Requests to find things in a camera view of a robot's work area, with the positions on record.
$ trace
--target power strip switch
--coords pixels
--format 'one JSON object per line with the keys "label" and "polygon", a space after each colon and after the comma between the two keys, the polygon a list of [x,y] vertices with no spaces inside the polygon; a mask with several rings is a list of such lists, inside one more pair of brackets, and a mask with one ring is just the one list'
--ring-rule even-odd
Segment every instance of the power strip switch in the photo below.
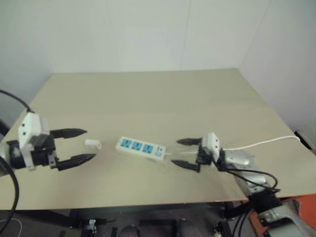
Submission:
{"label": "power strip switch", "polygon": [[154,160],[163,160],[166,147],[150,142],[144,142],[129,137],[121,137],[115,149],[134,157],[143,157]]}

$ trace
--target power strip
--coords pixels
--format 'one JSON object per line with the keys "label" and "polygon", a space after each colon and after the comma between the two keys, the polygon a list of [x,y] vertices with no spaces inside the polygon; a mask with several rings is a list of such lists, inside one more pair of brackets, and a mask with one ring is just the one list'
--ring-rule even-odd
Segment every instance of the power strip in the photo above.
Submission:
{"label": "power strip", "polygon": [[144,157],[155,160],[163,160],[166,147],[150,142],[144,142],[129,137],[121,137],[115,149],[134,157]]}

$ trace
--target beige table top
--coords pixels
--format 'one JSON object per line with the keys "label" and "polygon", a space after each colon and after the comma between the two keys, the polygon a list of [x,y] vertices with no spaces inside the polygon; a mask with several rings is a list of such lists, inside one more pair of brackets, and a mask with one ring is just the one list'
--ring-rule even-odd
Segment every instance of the beige table top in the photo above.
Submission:
{"label": "beige table top", "polygon": [[[191,151],[175,143],[214,131],[222,147],[239,147],[285,135],[291,130],[238,70],[187,72],[54,74],[31,103],[51,129],[82,128],[88,133],[58,139],[61,159],[88,153],[85,139],[103,148],[88,163],[58,172],[39,166],[17,170],[18,209],[59,209],[245,199],[230,174],[204,166],[182,169],[167,156],[153,162],[118,154],[124,135],[165,145],[167,152]],[[17,138],[17,126],[6,140]],[[279,179],[279,196],[316,193],[316,158],[295,139],[246,149],[263,171]],[[0,209],[11,208],[13,185],[1,177]]]}

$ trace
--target blue outlet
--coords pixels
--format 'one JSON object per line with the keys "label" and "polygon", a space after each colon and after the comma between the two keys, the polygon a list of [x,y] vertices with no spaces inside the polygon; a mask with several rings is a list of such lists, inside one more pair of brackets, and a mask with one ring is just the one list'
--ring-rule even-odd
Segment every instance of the blue outlet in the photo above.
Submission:
{"label": "blue outlet", "polygon": [[154,147],[151,145],[144,145],[143,152],[151,153],[153,151],[153,148]]}
{"label": "blue outlet", "polygon": [[121,147],[129,147],[131,143],[132,143],[131,140],[124,139],[124,140],[122,141],[122,143],[120,144],[120,146],[121,146]]}
{"label": "blue outlet", "polygon": [[133,142],[132,149],[139,151],[142,148],[142,146],[143,146],[143,143]]}

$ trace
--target floor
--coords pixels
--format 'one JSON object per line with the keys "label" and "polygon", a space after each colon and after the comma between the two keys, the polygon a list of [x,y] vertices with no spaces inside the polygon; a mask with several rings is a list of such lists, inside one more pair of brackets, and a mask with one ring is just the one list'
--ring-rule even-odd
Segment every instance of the floor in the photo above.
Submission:
{"label": "floor", "polygon": [[[0,220],[6,217],[7,212],[0,211]],[[172,209],[158,211],[124,211],[124,212],[95,212],[93,209],[85,210],[80,213],[85,218],[106,218],[106,225],[98,226],[95,237],[111,237],[113,227],[121,231],[127,225],[133,224],[138,227],[142,237],[173,237],[173,228],[171,225],[146,226],[142,225],[141,220],[191,220],[202,232],[205,237],[212,237],[215,224],[220,221],[221,211],[218,208],[189,208]],[[15,215],[22,225],[20,237],[80,237],[80,230],[67,229],[45,223],[40,223],[27,219],[23,216]],[[236,219],[230,222],[231,229]],[[242,229],[243,237],[254,237],[254,231],[251,224],[247,221]],[[1,237],[18,237],[20,226],[17,221],[11,221]]]}

